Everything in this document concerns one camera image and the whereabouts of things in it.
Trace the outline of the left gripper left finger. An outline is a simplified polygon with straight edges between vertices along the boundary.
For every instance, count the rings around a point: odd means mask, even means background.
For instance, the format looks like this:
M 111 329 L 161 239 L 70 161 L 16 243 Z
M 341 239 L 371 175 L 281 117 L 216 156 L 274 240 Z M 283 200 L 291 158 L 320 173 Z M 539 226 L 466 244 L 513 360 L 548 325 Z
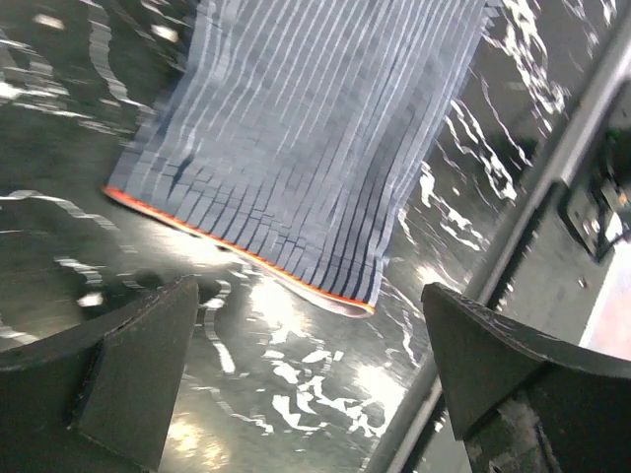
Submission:
M 2 471 L 157 471 L 198 306 L 185 276 L 2 352 Z

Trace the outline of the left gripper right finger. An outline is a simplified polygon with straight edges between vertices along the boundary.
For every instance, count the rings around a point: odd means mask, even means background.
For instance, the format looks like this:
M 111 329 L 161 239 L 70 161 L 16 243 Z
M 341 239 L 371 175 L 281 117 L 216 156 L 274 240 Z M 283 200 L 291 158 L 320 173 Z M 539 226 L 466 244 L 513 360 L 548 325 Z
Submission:
M 627 472 L 630 364 L 441 284 L 422 304 L 457 440 L 474 472 Z

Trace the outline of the blue striped underwear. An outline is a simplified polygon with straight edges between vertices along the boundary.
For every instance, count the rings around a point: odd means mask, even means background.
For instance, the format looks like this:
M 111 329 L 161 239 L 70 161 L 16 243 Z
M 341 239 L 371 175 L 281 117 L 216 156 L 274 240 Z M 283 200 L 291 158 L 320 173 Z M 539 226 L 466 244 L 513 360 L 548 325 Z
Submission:
M 105 194 L 369 316 L 396 214 L 501 8 L 200 1 L 184 73 Z

